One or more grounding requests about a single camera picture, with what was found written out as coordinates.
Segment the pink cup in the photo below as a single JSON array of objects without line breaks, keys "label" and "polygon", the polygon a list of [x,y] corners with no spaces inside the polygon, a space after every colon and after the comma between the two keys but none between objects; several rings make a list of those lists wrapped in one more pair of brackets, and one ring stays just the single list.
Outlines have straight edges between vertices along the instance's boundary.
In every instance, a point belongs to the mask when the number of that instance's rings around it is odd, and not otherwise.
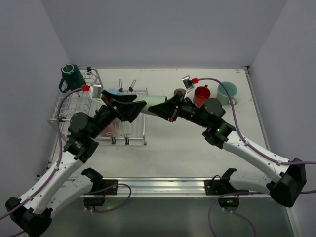
[{"label": "pink cup", "polygon": [[110,123],[106,128],[102,130],[99,134],[99,137],[111,137],[115,135],[116,129],[113,123]]}]

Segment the light blue mug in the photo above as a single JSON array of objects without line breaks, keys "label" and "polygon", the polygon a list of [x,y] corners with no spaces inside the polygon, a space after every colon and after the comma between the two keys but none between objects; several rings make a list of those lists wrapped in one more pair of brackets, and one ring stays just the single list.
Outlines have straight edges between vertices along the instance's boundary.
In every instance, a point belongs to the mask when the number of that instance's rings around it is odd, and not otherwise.
[{"label": "light blue mug", "polygon": [[108,93],[111,93],[113,95],[123,95],[123,92],[120,92],[119,90],[115,89],[115,88],[108,88],[106,90]]}]

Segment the light green tumbler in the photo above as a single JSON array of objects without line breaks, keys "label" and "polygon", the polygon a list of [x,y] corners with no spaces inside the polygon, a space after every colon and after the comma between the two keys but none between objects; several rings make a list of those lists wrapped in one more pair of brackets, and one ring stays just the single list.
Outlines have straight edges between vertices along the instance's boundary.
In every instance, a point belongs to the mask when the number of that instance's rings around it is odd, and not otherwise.
[{"label": "light green tumbler", "polygon": [[156,114],[149,111],[150,106],[154,106],[157,104],[161,104],[167,100],[167,96],[159,95],[159,96],[141,96],[137,97],[134,102],[145,101],[146,106],[142,109],[141,113],[151,116],[156,116]]}]

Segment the red mug black handle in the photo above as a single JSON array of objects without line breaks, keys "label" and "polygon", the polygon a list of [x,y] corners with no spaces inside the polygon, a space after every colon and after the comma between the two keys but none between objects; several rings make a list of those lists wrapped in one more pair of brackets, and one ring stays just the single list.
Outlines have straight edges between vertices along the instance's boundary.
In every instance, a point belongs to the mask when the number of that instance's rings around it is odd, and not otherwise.
[{"label": "red mug black handle", "polygon": [[211,91],[208,88],[208,85],[199,86],[194,91],[193,102],[198,106],[201,107],[203,103],[210,98]]}]

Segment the pale green mug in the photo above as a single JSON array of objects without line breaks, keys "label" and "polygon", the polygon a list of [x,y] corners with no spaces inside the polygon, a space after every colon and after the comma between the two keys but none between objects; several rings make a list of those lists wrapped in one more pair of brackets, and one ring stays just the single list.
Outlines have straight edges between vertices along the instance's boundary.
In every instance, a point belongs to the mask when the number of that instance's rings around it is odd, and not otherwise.
[{"label": "pale green mug", "polygon": [[237,95],[237,87],[231,82],[222,82],[217,87],[216,98],[220,101],[222,106],[233,104],[236,105],[238,100],[235,98]]}]

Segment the dark green mug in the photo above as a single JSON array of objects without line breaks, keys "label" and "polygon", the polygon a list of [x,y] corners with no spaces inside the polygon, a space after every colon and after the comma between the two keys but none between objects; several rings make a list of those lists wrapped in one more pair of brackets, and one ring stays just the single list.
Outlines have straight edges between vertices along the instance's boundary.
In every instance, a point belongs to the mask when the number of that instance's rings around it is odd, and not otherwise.
[{"label": "dark green mug", "polygon": [[86,85],[79,67],[75,64],[65,64],[61,68],[61,74],[62,78],[59,83],[61,93],[66,93],[69,90],[73,91]]}]

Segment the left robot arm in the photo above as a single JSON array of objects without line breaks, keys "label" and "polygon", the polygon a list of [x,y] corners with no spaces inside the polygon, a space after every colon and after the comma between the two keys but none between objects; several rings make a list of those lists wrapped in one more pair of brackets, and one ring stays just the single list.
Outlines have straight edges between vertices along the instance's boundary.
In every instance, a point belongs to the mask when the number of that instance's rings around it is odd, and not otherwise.
[{"label": "left robot arm", "polygon": [[104,90],[101,97],[104,104],[94,116],[83,112],[73,114],[68,140],[59,144],[56,163],[24,194],[5,203],[11,220],[29,236],[39,237],[48,229],[57,208],[89,192],[94,176],[81,176],[67,192],[59,189],[93,155],[99,145],[95,138],[113,120],[132,123],[137,118],[147,103],[136,98],[137,95],[113,95]]}]

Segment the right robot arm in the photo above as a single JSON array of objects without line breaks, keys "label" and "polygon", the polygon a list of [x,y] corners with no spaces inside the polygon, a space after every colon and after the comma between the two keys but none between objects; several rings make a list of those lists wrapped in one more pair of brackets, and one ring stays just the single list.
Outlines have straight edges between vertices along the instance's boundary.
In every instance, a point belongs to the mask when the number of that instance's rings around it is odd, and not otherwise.
[{"label": "right robot arm", "polygon": [[223,120],[226,111],[216,98],[209,98],[198,107],[176,94],[163,103],[150,106],[148,110],[169,122],[182,118],[204,127],[206,130],[202,135],[210,145],[239,156],[267,175],[270,179],[266,185],[269,195],[285,207],[294,205],[307,182],[302,160],[289,160],[273,154],[243,136],[236,126]]}]

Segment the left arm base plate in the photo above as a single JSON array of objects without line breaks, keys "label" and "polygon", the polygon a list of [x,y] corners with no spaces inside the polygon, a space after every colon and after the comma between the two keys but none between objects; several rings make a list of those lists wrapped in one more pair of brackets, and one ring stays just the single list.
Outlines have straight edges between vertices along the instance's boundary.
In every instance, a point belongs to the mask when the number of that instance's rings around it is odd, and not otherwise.
[{"label": "left arm base plate", "polygon": [[101,179],[96,181],[91,189],[91,193],[94,195],[116,195],[117,194],[117,179]]}]

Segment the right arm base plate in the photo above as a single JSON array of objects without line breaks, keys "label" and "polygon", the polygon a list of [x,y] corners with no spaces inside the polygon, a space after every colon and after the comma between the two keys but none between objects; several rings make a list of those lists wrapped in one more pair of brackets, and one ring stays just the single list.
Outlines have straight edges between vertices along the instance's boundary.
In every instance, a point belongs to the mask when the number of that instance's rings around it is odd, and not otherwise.
[{"label": "right arm base plate", "polygon": [[208,196],[249,192],[249,190],[234,188],[228,180],[224,179],[204,180],[204,189],[205,194]]}]

